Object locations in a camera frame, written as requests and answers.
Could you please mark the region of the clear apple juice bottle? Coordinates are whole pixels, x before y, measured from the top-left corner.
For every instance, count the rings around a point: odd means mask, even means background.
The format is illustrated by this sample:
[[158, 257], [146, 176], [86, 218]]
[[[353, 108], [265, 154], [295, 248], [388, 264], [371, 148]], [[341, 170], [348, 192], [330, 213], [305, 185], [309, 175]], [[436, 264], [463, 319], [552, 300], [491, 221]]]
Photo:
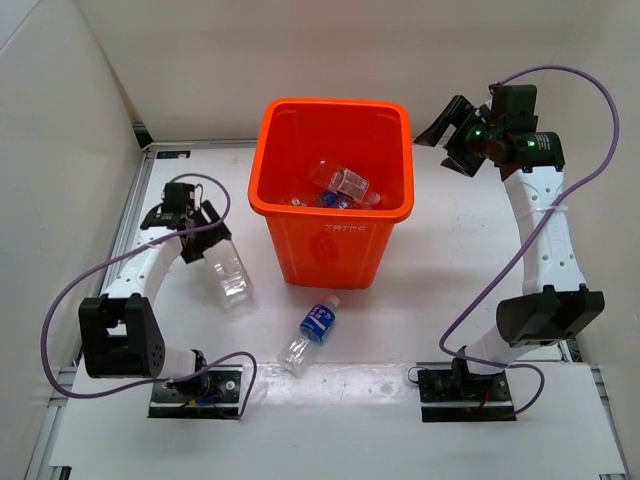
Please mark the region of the clear apple juice bottle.
[[252, 301], [253, 284], [232, 240], [221, 240], [204, 252], [214, 292], [225, 310]]

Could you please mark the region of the green white label bottle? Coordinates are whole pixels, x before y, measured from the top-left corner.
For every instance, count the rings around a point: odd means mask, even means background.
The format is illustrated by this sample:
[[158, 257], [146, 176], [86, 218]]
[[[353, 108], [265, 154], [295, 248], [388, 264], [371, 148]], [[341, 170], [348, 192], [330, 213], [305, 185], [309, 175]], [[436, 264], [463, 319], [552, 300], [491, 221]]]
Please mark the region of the green white label bottle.
[[355, 171], [321, 160], [311, 171], [314, 184], [349, 199], [360, 207], [374, 207], [381, 195], [373, 190], [371, 182]]

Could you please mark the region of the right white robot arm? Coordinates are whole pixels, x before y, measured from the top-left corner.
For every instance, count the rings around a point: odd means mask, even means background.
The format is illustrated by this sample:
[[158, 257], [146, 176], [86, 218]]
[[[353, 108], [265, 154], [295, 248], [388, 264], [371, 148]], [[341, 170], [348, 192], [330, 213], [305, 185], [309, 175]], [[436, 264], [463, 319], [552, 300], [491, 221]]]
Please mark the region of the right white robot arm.
[[502, 372], [525, 354], [572, 339], [604, 309], [604, 295], [591, 290], [571, 241], [564, 191], [565, 158], [559, 136], [538, 130], [537, 89], [527, 85], [493, 85], [491, 99], [473, 105], [454, 96], [415, 140], [435, 146], [447, 129], [453, 132], [442, 166], [467, 177], [484, 161], [500, 171], [517, 223], [524, 253], [522, 293], [501, 301], [496, 325], [461, 348], [449, 375], [449, 387], [470, 400], [486, 384], [486, 375]]

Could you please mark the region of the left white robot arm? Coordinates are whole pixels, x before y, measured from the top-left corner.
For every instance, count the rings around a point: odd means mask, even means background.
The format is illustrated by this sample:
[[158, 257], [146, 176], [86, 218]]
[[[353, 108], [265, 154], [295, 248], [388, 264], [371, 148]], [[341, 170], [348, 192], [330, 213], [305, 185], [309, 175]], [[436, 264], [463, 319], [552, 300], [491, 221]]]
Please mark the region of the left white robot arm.
[[167, 346], [153, 304], [170, 267], [212, 262], [214, 248], [231, 238], [209, 201], [196, 202], [196, 186], [167, 183], [161, 203], [140, 226], [140, 244], [150, 247], [128, 259], [98, 297], [84, 299], [79, 323], [88, 375], [92, 378], [163, 379], [191, 400], [204, 397], [211, 377], [204, 354]]

